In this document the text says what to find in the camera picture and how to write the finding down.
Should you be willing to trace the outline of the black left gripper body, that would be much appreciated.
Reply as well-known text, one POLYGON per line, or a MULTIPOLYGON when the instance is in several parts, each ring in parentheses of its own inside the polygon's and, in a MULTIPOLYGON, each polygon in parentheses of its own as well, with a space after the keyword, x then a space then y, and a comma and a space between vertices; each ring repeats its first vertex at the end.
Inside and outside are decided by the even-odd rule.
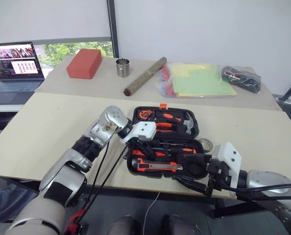
POLYGON ((151 147, 150 141, 139 140, 137 137, 131 139, 131 144, 136 147, 151 147))

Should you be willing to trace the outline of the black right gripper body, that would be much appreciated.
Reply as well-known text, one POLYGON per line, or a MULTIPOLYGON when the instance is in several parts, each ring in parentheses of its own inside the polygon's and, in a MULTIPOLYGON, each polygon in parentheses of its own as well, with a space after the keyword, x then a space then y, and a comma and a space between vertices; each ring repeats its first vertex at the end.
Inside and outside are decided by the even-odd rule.
POLYGON ((228 189, 231 183, 229 166, 224 161, 205 156, 205 171, 208 176, 206 190, 228 189))

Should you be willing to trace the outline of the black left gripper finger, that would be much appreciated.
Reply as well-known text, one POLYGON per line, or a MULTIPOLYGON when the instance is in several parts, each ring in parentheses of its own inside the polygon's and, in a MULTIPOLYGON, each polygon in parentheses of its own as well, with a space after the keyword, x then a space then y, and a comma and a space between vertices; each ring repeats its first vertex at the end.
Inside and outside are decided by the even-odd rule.
POLYGON ((135 155, 138 156, 147 156, 146 155, 146 149, 141 143, 136 143, 135 144, 135 155))
POLYGON ((147 144, 145 146, 145 149, 146 149, 146 155, 148 158, 156 158, 156 153, 150 145, 147 144))

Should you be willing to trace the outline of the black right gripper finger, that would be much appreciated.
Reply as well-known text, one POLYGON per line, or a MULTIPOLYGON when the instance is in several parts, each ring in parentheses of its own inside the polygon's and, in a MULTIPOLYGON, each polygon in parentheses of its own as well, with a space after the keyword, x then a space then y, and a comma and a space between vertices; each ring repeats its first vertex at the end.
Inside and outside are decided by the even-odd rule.
POLYGON ((208 191, 208 187, 205 184, 200 183, 191 177, 175 176, 174 179, 186 188, 202 193, 204 196, 211 196, 208 191))
POLYGON ((206 169, 208 166, 208 163, 210 162, 210 159, 211 159, 211 155, 202 154, 202 153, 196 153, 196 154, 183 156, 185 168, 187 169, 196 169, 196 168, 206 169))

